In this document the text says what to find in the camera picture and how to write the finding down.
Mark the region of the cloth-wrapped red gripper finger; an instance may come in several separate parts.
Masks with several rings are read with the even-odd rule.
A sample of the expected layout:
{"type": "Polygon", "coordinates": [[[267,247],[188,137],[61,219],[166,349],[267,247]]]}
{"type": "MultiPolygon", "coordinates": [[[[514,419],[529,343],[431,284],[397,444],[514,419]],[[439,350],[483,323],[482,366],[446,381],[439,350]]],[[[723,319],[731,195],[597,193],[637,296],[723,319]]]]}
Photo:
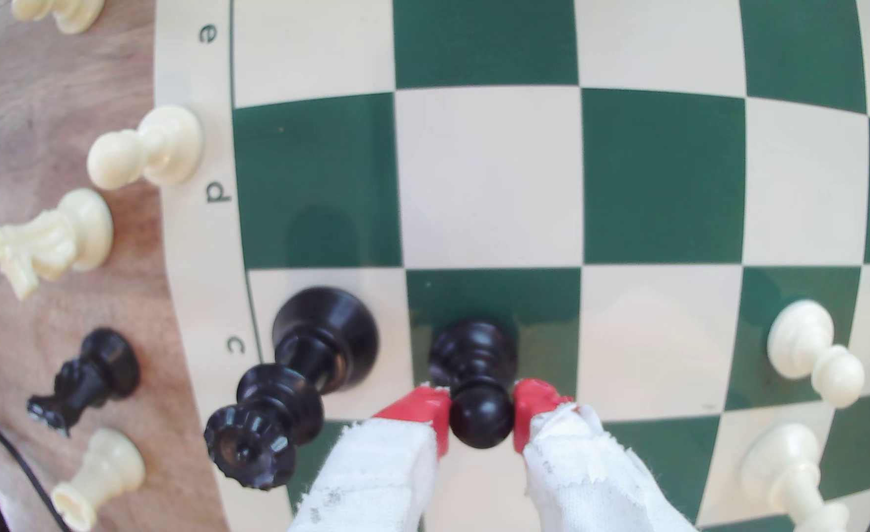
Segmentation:
{"type": "Polygon", "coordinates": [[[422,384],[345,429],[290,531],[417,531],[449,447],[451,397],[422,384]]]}
{"type": "Polygon", "coordinates": [[[547,381],[513,387],[513,446],[542,531],[695,531],[592,406],[547,381]]]}

